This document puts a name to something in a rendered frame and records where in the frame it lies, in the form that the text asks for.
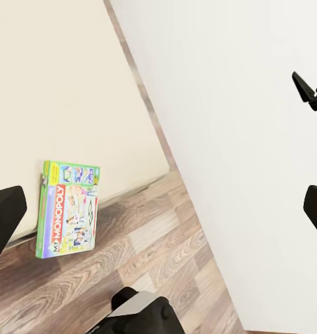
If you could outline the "board game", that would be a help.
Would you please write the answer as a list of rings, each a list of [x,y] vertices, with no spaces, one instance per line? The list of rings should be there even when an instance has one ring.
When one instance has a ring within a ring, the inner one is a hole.
[[[36,257],[92,251],[100,167],[44,161]]]

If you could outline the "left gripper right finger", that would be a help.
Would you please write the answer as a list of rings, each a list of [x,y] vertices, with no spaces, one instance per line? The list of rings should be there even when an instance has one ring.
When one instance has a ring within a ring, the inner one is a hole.
[[[307,189],[303,209],[317,229],[317,186],[314,184]]]

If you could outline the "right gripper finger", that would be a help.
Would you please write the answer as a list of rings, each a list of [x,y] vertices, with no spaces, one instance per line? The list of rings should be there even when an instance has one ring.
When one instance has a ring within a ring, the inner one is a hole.
[[[301,94],[302,101],[308,102],[309,105],[317,104],[317,99],[315,97],[316,92],[313,88],[305,80],[302,80],[297,72],[292,73],[292,78],[295,87]]]

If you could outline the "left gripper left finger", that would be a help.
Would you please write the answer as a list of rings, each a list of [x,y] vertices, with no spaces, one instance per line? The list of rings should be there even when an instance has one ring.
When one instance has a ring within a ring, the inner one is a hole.
[[[0,190],[0,255],[27,211],[22,186]]]

